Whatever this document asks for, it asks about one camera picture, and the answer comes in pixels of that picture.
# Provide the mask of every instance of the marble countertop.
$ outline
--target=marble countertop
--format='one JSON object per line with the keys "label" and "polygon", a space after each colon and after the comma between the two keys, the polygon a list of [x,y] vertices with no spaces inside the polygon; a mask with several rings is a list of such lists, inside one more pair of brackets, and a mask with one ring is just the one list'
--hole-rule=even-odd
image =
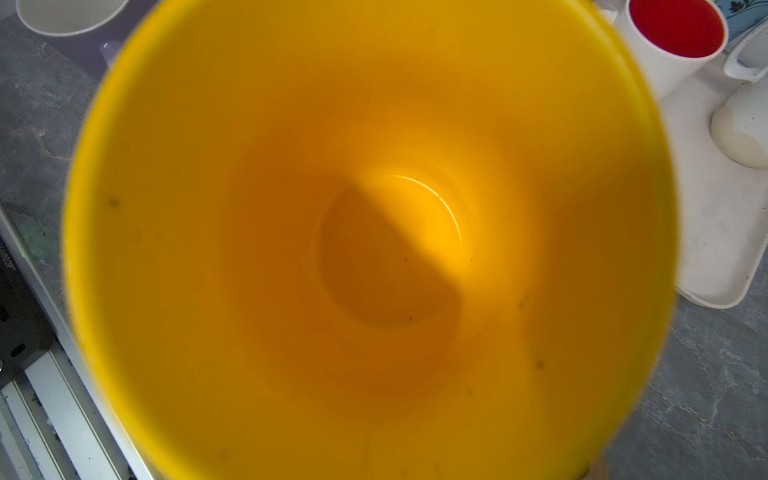
{"label": "marble countertop", "polygon": [[[0,200],[62,297],[61,206],[96,87],[17,18],[0,22]],[[605,455],[613,480],[768,478],[768,260],[732,309],[678,298],[659,363]]]}

